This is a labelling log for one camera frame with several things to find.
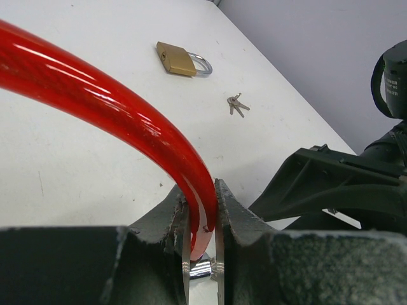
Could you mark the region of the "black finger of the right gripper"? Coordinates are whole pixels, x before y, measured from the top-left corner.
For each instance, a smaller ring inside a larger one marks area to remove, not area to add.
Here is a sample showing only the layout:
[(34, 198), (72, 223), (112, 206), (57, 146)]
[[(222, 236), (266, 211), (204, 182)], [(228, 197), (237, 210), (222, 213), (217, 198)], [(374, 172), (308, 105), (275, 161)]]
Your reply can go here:
[(323, 210), (360, 222), (363, 230), (406, 230), (406, 176), (398, 166), (331, 150), (299, 149), (283, 162), (249, 207), (265, 221), (297, 217), (292, 228), (346, 229)]

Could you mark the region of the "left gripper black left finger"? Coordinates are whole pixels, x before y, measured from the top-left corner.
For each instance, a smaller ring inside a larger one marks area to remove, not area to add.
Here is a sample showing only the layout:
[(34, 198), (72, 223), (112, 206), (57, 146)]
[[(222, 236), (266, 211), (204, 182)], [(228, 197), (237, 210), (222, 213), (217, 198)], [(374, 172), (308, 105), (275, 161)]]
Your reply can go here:
[(129, 226), (1, 230), (2, 304), (186, 304), (174, 186)]

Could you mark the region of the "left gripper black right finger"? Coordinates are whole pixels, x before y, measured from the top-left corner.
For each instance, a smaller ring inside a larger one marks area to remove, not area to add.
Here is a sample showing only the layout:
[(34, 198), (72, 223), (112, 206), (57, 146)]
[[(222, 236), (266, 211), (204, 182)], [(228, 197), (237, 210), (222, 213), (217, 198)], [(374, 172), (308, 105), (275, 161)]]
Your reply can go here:
[(380, 231), (276, 231), (217, 179), (220, 304), (405, 304), (406, 238)]

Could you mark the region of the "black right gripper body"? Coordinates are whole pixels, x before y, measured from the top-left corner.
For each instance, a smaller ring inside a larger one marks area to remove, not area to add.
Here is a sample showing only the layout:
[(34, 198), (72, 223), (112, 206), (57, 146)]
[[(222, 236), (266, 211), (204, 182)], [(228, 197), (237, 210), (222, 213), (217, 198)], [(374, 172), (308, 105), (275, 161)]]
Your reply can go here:
[(398, 166), (406, 176), (406, 122), (395, 125), (380, 139), (372, 142), (360, 154), (360, 157)]

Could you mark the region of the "large padlock keys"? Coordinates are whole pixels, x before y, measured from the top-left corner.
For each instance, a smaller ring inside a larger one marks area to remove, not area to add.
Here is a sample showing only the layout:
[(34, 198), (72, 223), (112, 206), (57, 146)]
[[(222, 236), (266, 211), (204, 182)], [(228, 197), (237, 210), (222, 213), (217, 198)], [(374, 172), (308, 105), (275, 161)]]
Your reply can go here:
[(246, 111), (250, 111), (251, 109), (239, 101), (241, 95), (241, 93), (238, 93), (234, 96), (228, 97), (226, 101), (230, 108), (230, 115), (233, 115), (234, 112), (238, 112), (242, 118), (245, 118), (242, 109)]

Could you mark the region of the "large brass padlock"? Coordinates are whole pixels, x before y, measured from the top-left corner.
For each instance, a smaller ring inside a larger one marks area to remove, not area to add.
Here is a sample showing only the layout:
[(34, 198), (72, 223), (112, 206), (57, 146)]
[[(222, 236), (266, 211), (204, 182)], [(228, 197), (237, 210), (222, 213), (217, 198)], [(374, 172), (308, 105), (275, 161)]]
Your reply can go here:
[(171, 74), (206, 77), (213, 72), (211, 64), (206, 59), (184, 48), (158, 41), (156, 50), (165, 70)]

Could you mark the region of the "red cable lock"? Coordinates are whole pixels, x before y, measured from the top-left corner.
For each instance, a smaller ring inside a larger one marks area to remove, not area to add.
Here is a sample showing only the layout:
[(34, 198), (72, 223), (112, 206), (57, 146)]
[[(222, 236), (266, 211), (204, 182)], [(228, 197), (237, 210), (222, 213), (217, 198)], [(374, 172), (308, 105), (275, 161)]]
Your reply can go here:
[(216, 226), (214, 182), (162, 113), (88, 62), (8, 22), (1, 22), (1, 88), (82, 119), (154, 161), (189, 205), (190, 259), (203, 256)]

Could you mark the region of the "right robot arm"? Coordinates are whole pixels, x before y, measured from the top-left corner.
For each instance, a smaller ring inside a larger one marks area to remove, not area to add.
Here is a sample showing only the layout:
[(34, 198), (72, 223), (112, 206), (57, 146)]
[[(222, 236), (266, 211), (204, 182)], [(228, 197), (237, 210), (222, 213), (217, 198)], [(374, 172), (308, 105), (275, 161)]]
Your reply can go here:
[(283, 162), (251, 211), (270, 222), (293, 218), (292, 229), (343, 229), (329, 212), (363, 230), (406, 233), (406, 43), (378, 59), (371, 77), (376, 108), (395, 125), (358, 156), (328, 146), (300, 149)]

